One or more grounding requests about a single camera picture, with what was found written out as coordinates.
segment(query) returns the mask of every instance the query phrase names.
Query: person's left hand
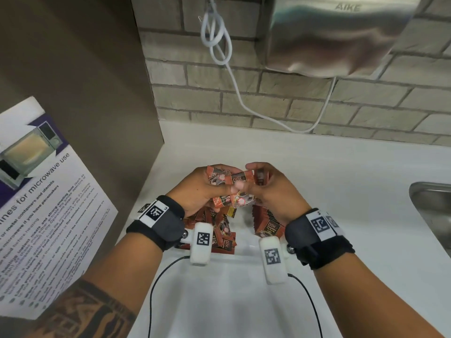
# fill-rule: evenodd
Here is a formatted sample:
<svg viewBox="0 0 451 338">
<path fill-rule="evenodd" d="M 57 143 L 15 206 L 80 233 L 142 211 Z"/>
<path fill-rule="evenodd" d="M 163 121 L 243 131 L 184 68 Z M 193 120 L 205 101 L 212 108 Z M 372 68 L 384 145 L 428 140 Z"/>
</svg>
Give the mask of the person's left hand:
<svg viewBox="0 0 451 338">
<path fill-rule="evenodd" d="M 221 164 L 212 166 L 230 171 L 232 174 L 242 172 L 232 166 Z M 238 189 L 233 185 L 211 185 L 208 182 L 206 167 L 197 167 L 166 195 L 179 203 L 185 210 L 185 217 L 189 217 L 205 206 L 211 198 L 228 196 L 236 192 Z"/>
</svg>

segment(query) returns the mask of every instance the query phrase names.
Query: backsplash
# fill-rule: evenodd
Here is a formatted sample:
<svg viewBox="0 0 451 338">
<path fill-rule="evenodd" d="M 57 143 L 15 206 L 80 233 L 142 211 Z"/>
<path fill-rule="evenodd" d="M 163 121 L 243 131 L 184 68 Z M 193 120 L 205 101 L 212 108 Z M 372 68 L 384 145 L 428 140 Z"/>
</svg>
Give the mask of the backsplash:
<svg viewBox="0 0 451 338">
<path fill-rule="evenodd" d="M 263 70 L 253 47 L 260 0 L 216 2 L 243 102 L 293 129 L 311 126 L 330 79 Z M 241 108 L 202 45 L 204 0 L 132 3 L 160 119 L 283 130 Z M 338 80 L 314 134 L 451 146 L 451 0 L 422 0 L 417 12 L 375 73 Z"/>
</svg>

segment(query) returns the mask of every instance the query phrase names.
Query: dark brown wall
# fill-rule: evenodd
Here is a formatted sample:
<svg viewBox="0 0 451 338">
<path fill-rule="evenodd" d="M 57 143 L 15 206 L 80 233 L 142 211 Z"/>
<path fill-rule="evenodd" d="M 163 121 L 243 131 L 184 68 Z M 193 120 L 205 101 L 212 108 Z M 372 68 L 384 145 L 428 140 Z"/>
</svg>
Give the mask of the dark brown wall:
<svg viewBox="0 0 451 338">
<path fill-rule="evenodd" d="M 50 114 L 119 210 L 115 243 L 163 144 L 130 0 L 0 0 L 0 112 Z M 25 321 L 0 319 L 1 336 Z"/>
</svg>

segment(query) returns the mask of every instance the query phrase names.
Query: stainless steel hand dryer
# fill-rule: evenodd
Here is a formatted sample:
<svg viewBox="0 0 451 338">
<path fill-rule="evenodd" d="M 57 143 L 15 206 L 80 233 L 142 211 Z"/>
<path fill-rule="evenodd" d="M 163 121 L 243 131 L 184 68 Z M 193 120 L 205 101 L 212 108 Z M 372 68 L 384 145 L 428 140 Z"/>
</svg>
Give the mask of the stainless steel hand dryer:
<svg viewBox="0 0 451 338">
<path fill-rule="evenodd" d="M 370 75 L 421 0 L 262 0 L 256 50 L 267 69 Z"/>
</svg>

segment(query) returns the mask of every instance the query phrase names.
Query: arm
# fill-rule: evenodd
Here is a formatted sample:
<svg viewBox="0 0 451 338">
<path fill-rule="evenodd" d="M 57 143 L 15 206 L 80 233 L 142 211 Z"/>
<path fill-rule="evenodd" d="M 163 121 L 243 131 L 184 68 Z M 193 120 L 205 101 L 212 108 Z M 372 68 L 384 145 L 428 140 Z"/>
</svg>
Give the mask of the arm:
<svg viewBox="0 0 451 338">
<path fill-rule="evenodd" d="M 218 168 L 239 169 L 216 165 Z M 206 168 L 195 169 L 167 196 L 186 216 L 212 197 L 236 193 L 230 185 L 212 186 Z M 125 338 L 131 330 L 160 265 L 163 251 L 139 233 L 128 233 L 100 262 L 63 292 L 37 319 L 26 338 Z"/>
<path fill-rule="evenodd" d="M 235 186 L 262 200 L 282 224 L 312 209 L 283 173 L 268 163 L 252 163 L 271 177 L 265 186 Z M 345 338 L 442 338 L 424 318 L 380 281 L 355 255 L 345 253 L 314 271 L 319 287 Z"/>
</svg>

